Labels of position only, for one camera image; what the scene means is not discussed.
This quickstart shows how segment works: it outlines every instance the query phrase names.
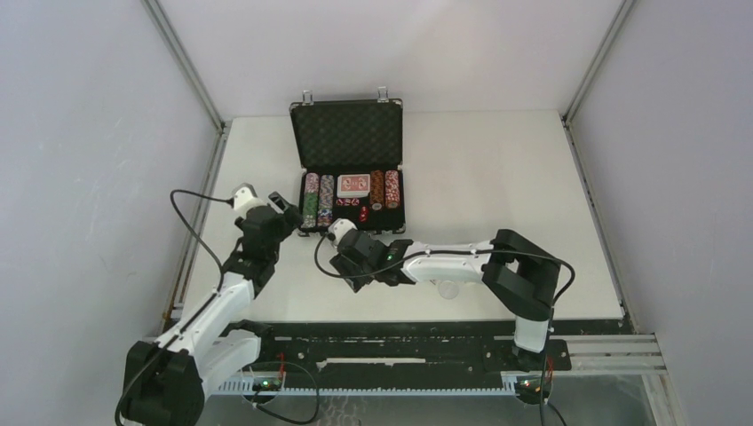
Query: poker chip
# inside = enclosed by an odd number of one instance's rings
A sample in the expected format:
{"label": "poker chip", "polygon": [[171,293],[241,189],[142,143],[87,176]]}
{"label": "poker chip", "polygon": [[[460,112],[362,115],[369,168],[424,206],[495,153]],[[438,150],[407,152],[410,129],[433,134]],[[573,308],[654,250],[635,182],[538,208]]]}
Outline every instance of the poker chip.
{"label": "poker chip", "polygon": [[304,184],[304,223],[301,228],[314,228],[316,226],[316,212],[319,208],[319,175],[309,173],[306,175]]}
{"label": "poker chip", "polygon": [[343,207],[343,206],[357,206],[361,204],[361,200],[358,198],[338,198],[335,202],[335,205]]}
{"label": "poker chip", "polygon": [[369,202],[372,210],[382,209],[384,205],[384,173],[381,170],[371,172],[371,193]]}
{"label": "poker chip", "polygon": [[332,203],[335,199],[335,177],[323,175],[319,185],[319,214],[317,226],[332,225]]}
{"label": "poker chip", "polygon": [[400,206],[400,176],[397,170],[389,170],[384,174],[384,198],[388,209]]}

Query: white tabletop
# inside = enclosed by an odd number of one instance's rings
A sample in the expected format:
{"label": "white tabletop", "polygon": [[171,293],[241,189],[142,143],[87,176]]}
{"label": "white tabletop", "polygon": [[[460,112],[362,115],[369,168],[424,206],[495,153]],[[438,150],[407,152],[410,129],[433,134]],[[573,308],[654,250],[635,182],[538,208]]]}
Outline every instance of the white tabletop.
{"label": "white tabletop", "polygon": [[[229,197],[248,182],[260,196],[278,191],[296,203],[301,178],[290,118],[236,118],[214,195]],[[400,238],[437,244],[483,241],[509,228],[577,271],[559,300],[558,319],[622,317],[606,259],[556,111],[405,114],[407,232]],[[210,206],[202,236],[225,259],[240,231],[224,204]],[[389,241],[394,237],[377,237]],[[431,282],[397,288],[372,282],[354,294],[313,264],[319,237],[293,234],[281,245],[276,273],[239,319],[259,321],[511,320],[485,286],[460,284],[444,299]],[[322,246],[329,266],[334,249]],[[568,272],[560,274],[560,286]],[[217,284],[217,267],[196,258],[185,307]]]}

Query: wire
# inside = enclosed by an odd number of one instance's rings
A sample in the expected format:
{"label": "wire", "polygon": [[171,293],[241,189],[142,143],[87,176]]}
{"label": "wire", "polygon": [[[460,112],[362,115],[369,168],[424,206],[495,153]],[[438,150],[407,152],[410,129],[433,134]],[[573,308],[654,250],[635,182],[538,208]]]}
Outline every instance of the wire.
{"label": "wire", "polygon": [[546,357],[546,364],[547,364],[547,371],[549,373],[549,380],[547,383],[551,383],[551,381],[554,380],[554,362],[551,360],[551,357]]}
{"label": "wire", "polygon": [[282,378],[285,376],[285,364],[284,364],[284,362],[285,362],[285,352],[280,352],[280,355],[278,355],[277,358],[279,358],[280,361],[282,361],[280,363],[280,373],[277,374],[277,380],[281,381]]}
{"label": "wire", "polygon": [[[265,408],[265,407],[263,407],[263,406],[261,406],[259,404],[255,404],[254,407],[257,410],[261,411],[262,413],[267,414],[267,415],[271,415],[275,419],[282,420],[283,422],[288,422],[288,423],[291,423],[291,424],[310,424],[310,423],[313,423],[316,420],[316,417],[319,415],[319,404],[321,403],[320,402],[320,398],[321,397],[319,395],[319,385],[316,384],[316,380],[314,380],[313,375],[307,369],[305,369],[304,367],[300,366],[299,364],[296,364],[295,362],[290,362],[290,361],[264,361],[264,362],[257,362],[257,363],[251,364],[252,367],[254,367],[254,366],[264,366],[264,365],[275,365],[275,366],[276,365],[281,365],[281,366],[291,365],[291,366],[296,367],[299,370],[303,371],[304,373],[306,373],[309,376],[309,378],[311,379],[311,383],[313,383],[314,391],[316,392],[316,408],[313,410],[313,415],[311,416],[310,419],[308,419],[308,420],[295,420],[295,419],[289,419],[289,418],[284,417],[284,416],[282,416],[280,414],[277,414],[274,411],[271,411],[268,408]],[[254,396],[251,398],[251,402],[253,402],[253,400],[258,396],[258,394],[261,391],[262,390],[259,389],[259,390],[256,391],[256,393],[254,393]]]}
{"label": "wire", "polygon": [[319,247],[321,247],[321,244],[324,242],[324,240],[327,238],[327,234],[321,236],[321,239],[316,244],[316,248],[313,251],[313,262],[316,264],[317,269],[319,269],[323,274],[332,277],[332,278],[340,278],[344,280],[354,279],[354,278],[366,278],[374,276],[378,273],[387,272],[391,270],[394,267],[397,267],[401,264],[406,263],[408,260],[414,258],[414,257],[420,257],[420,256],[429,256],[429,255],[457,255],[457,256],[467,256],[467,255],[489,255],[494,253],[504,253],[507,255],[515,255],[515,256],[527,256],[532,257],[535,259],[543,259],[548,260],[551,262],[554,262],[555,264],[560,264],[562,266],[565,266],[568,271],[570,271],[570,279],[567,280],[567,283],[565,283],[565,286],[557,293],[556,296],[554,296],[554,301],[552,302],[552,306],[557,302],[560,296],[562,296],[565,291],[567,291],[570,286],[573,285],[573,281],[575,281],[575,268],[568,262],[565,262],[562,259],[557,259],[556,257],[552,256],[544,256],[544,255],[537,255],[534,253],[526,253],[523,251],[513,251],[513,250],[503,250],[503,249],[485,249],[485,250],[476,250],[473,251],[466,251],[466,250],[431,250],[430,254],[427,255],[425,251],[417,251],[416,253],[411,253],[402,259],[396,260],[395,262],[391,263],[389,266],[386,266],[382,269],[377,269],[376,271],[372,271],[369,273],[361,273],[358,275],[338,275],[336,273],[327,271],[324,269],[321,264],[319,263]]}
{"label": "wire", "polygon": [[[219,261],[219,258],[214,253],[214,251],[212,251],[210,246],[208,246],[207,243],[204,242],[204,240],[202,240],[201,235],[199,235],[199,233],[191,226],[191,224],[188,223],[188,220],[186,220],[186,217],[183,216],[183,212],[180,211],[180,209],[178,208],[178,204],[175,202],[176,193],[186,193],[188,195],[193,195],[194,197],[202,198],[204,200],[223,202],[225,204],[229,204],[230,207],[233,207],[233,199],[232,198],[221,199],[221,198],[209,197],[209,195],[204,195],[202,193],[195,193],[193,191],[188,191],[186,189],[173,189],[172,191],[170,191],[170,204],[172,204],[172,208],[175,210],[175,213],[178,214],[180,221],[183,222],[183,225],[188,230],[188,233],[190,233],[191,236],[196,239],[199,245],[201,245],[202,247],[204,247],[205,250],[207,250],[207,253],[209,253],[210,257],[212,258],[212,260],[214,260],[215,264],[217,265],[217,268],[219,270],[219,283],[217,284],[217,293],[218,293],[219,290],[222,288],[222,284],[225,278],[225,274],[222,271],[222,262]],[[196,313],[192,315],[191,318],[188,319],[188,321],[186,321],[183,327],[180,328],[179,330],[180,333],[185,332],[188,329],[188,327],[190,327],[191,324],[193,324],[194,321],[196,321],[196,319],[199,318],[199,315],[201,315],[202,312],[204,312],[204,310],[215,299],[215,297],[217,296],[217,293],[212,293],[210,298],[207,299],[206,302],[204,302],[202,307],[199,308],[199,310],[196,311]],[[157,351],[157,353],[152,358],[149,359],[149,361],[147,361],[146,364],[144,364],[144,366],[131,378],[128,384],[125,385],[125,387],[123,388],[123,394],[121,394],[120,399],[118,399],[117,406],[115,406],[115,424],[117,426],[123,426],[123,422],[121,422],[120,420],[120,414],[123,410],[123,402],[125,402],[126,397],[131,392],[131,388],[133,387],[133,385],[136,383],[138,379],[141,378],[142,375],[144,375],[144,373],[152,366],[152,364],[154,364],[167,351],[170,345],[175,343],[176,340],[178,340],[178,336],[179,335],[174,335],[162,348],[160,348],[159,351]]]}
{"label": "wire", "polygon": [[541,417],[541,423],[542,426],[546,426],[546,421],[544,420],[543,416],[543,386],[544,386],[544,380],[546,379],[546,343],[544,343],[544,349],[542,350],[542,356],[543,356],[543,363],[542,363],[542,378],[539,382],[539,417]]}
{"label": "wire", "polygon": [[207,250],[207,253],[209,253],[212,260],[214,260],[214,263],[217,265],[217,269],[220,271],[220,276],[222,276],[222,262],[220,262],[219,257],[214,254],[214,251],[210,248],[209,245],[207,245],[206,242],[202,239],[201,235],[191,226],[191,224],[188,223],[188,220],[186,220],[186,217],[183,216],[183,213],[178,208],[178,204],[175,202],[175,194],[176,193],[186,193],[188,195],[193,195],[194,197],[203,198],[204,200],[209,201],[217,201],[217,202],[223,202],[225,204],[228,204],[230,207],[233,207],[233,199],[222,199],[222,198],[214,198],[209,197],[209,195],[204,195],[201,193],[195,193],[193,191],[187,191],[185,189],[173,189],[170,191],[170,204],[172,204],[172,208],[175,210],[175,213],[178,214],[178,217],[180,217],[180,221],[183,222],[183,225],[186,226],[186,229],[196,239],[196,242],[199,243],[202,247],[204,247],[205,250]]}
{"label": "wire", "polygon": [[562,413],[560,413],[559,410],[551,402],[547,402],[546,405],[549,406],[552,411],[554,411],[554,414],[556,414],[557,417],[559,417],[559,421],[562,422],[562,426],[567,426],[567,422],[565,422],[565,417],[562,417]]}

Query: red dice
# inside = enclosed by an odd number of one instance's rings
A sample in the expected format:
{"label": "red dice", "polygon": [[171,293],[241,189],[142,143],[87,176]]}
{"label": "red dice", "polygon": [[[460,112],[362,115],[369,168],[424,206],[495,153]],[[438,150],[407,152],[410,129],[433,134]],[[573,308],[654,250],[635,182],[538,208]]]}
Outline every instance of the red dice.
{"label": "red dice", "polygon": [[363,223],[369,219],[369,209],[366,206],[361,207],[361,213],[358,215],[358,221]]}

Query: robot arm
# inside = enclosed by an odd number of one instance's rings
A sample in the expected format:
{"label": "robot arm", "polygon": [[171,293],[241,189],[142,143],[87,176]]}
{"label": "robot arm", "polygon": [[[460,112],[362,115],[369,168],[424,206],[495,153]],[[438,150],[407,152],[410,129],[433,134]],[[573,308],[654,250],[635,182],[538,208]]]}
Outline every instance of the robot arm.
{"label": "robot arm", "polygon": [[[150,426],[195,424],[210,394],[257,359],[260,339],[249,331],[232,331],[222,343],[214,343],[237,312],[253,304],[274,274],[280,243],[303,222],[298,209],[278,193],[269,198],[278,209],[259,199],[251,185],[235,191],[235,224],[242,237],[222,266],[222,281],[164,335],[131,347],[116,423],[122,415]],[[455,246],[412,240],[386,246],[340,219],[328,237],[337,247],[330,263],[354,292],[372,280],[390,286],[475,281],[489,287],[517,316],[516,345],[534,355],[542,352],[559,264],[519,234],[502,230],[493,240]],[[518,263],[515,271],[508,267],[513,262]]]}
{"label": "robot arm", "polygon": [[[339,219],[328,236],[337,248],[330,263],[349,277],[345,280],[354,292],[372,280],[390,286],[424,280],[478,282],[516,315],[516,346],[534,354],[543,350],[559,263],[518,233],[500,230],[493,240],[474,244],[437,246],[397,240],[386,246],[358,231],[353,222]],[[513,271],[510,265],[515,262],[518,267]]]}
{"label": "robot arm", "polygon": [[195,424],[211,393],[257,359],[261,342],[250,331],[234,330],[214,343],[233,317],[251,306],[274,274],[280,243],[303,222],[278,193],[269,198],[280,211],[259,199],[251,185],[234,192],[242,237],[222,267],[222,281],[154,342],[131,347],[116,419],[122,414],[150,426]]}

